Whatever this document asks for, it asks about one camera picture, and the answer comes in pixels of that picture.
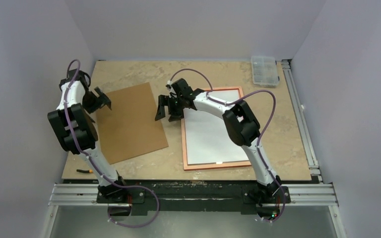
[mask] wooden table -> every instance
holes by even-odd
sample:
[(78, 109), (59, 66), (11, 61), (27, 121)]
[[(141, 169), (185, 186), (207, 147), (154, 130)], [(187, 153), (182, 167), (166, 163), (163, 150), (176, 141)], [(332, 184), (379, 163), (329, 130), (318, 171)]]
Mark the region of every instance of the wooden table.
[[(94, 67), (91, 87), (99, 86), (103, 92), (111, 92), (150, 82), (157, 102), (158, 95), (167, 93), (165, 88), (167, 80), (182, 68), (201, 71), (208, 77), (213, 87), (241, 86), (244, 94), (260, 89), (252, 83), (250, 62), (229, 61), (98, 61)], [(280, 83), (277, 88), (270, 89), (277, 98), (276, 111), (262, 138), (262, 144), (281, 179), (310, 180), (306, 154), (280, 63), (277, 65), (277, 70)], [(176, 79), (179, 78), (186, 79), (193, 89), (207, 87), (206, 81), (194, 72), (181, 72), (176, 76)], [(246, 101), (262, 128), (272, 108), (270, 95), (259, 93), (247, 98)], [(163, 119), (162, 124), (169, 147), (114, 164), (125, 179), (255, 179), (251, 167), (184, 171), (180, 121), (168, 122), (167, 119)], [(93, 174), (81, 174), (76, 172), (76, 169), (88, 169), (88, 166), (80, 157), (69, 153), (63, 179), (95, 178)]]

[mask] clear plastic container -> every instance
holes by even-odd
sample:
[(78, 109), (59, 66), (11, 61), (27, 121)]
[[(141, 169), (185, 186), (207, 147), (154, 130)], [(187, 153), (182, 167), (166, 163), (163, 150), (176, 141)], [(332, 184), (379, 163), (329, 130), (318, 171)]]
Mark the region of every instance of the clear plastic container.
[(276, 87), (280, 81), (274, 57), (252, 56), (252, 79), (263, 87)]

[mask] white wall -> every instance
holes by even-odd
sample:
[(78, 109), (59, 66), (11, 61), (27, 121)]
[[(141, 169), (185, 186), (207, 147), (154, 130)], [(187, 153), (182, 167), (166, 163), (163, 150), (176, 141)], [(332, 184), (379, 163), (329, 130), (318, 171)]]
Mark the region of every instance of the white wall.
[(349, 237), (381, 237), (381, 0), (328, 0), (291, 66)]
[(63, 0), (0, 0), (0, 237), (36, 238), (66, 153), (47, 121), (74, 58), (93, 58)]
[(291, 59), (325, 0), (66, 0), (97, 59)]

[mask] white board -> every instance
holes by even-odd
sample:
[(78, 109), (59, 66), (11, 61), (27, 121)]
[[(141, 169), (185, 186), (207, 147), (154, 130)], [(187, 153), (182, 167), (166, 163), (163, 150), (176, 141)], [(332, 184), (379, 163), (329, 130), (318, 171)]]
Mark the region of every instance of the white board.
[[(238, 89), (213, 91), (210, 95), (226, 101), (240, 98)], [(243, 149), (230, 140), (222, 119), (192, 109), (184, 109), (184, 116), (188, 165), (248, 160)]]

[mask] gray floor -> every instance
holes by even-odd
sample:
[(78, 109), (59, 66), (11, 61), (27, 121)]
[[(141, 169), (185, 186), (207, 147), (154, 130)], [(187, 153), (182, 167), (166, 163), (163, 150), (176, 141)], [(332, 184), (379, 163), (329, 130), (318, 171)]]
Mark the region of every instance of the gray floor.
[[(286, 207), (272, 226), (232, 212), (160, 212), (150, 225), (129, 229), (107, 222), (106, 207), (60, 207), (52, 238), (335, 238), (328, 207)], [(138, 224), (148, 217), (127, 217)]]

